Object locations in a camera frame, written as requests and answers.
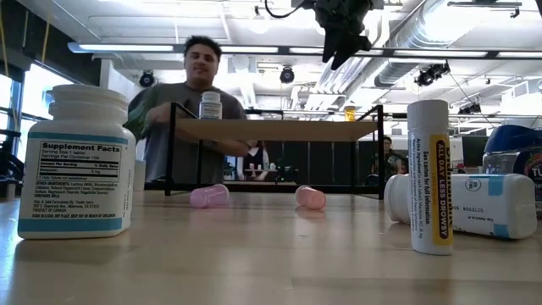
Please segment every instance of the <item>man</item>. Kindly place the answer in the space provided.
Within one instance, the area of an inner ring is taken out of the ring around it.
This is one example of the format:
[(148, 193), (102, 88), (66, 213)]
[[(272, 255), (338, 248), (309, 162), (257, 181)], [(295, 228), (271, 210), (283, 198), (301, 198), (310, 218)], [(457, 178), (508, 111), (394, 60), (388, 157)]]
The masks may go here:
[[(130, 103), (129, 111), (141, 103), (151, 103), (145, 117), (147, 139), (145, 160), (147, 181), (166, 175), (166, 149), (169, 138), (169, 114), (171, 103), (179, 103), (193, 114), (199, 114), (202, 94), (213, 91), (220, 94), (223, 119), (244, 119), (243, 107), (231, 95), (213, 86), (214, 76), (222, 50), (218, 43), (205, 36), (192, 36), (185, 43), (186, 82), (159, 84), (138, 94)], [(178, 118), (188, 116), (177, 110)], [(175, 131), (173, 179), (175, 183), (196, 183), (198, 140), (183, 130)], [(249, 146), (235, 140), (205, 141), (202, 154), (202, 183), (221, 183), (224, 179), (224, 155), (244, 157)]]

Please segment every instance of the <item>pink pill capsule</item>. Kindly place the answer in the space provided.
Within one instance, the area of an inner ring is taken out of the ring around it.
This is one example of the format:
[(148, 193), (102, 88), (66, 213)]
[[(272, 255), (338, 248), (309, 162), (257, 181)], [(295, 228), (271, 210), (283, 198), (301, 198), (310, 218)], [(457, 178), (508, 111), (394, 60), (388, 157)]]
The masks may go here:
[(190, 194), (190, 205), (193, 208), (208, 208), (213, 205), (228, 203), (230, 192), (225, 185), (217, 184), (214, 186), (195, 189)]
[(296, 191), (297, 204), (302, 207), (319, 210), (325, 207), (325, 194), (310, 186), (300, 186)]

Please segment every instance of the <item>computer monitor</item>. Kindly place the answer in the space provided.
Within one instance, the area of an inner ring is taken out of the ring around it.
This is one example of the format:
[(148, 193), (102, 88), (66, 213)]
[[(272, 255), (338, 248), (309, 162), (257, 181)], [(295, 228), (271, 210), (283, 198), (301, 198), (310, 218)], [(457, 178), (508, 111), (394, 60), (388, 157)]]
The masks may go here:
[(483, 166), (487, 136), (462, 136), (463, 163), (465, 167)]

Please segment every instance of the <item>blue container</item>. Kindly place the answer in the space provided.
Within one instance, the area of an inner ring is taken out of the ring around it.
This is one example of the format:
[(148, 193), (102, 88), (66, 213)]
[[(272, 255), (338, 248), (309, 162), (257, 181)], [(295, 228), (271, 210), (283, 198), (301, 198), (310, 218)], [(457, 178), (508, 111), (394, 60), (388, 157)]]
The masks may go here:
[(485, 145), (484, 171), (531, 178), (537, 215), (542, 218), (542, 130), (516, 125), (497, 127)]

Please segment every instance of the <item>yellow label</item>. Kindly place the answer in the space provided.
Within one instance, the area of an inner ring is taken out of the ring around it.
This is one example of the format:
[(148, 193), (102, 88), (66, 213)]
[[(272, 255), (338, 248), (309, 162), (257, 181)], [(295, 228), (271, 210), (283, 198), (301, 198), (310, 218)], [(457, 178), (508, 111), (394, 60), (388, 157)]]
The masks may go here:
[(451, 166), (450, 138), (448, 135), (431, 136), (429, 139), (431, 158), (431, 219), (433, 221), (433, 243), (449, 246), (453, 243), (451, 225)]

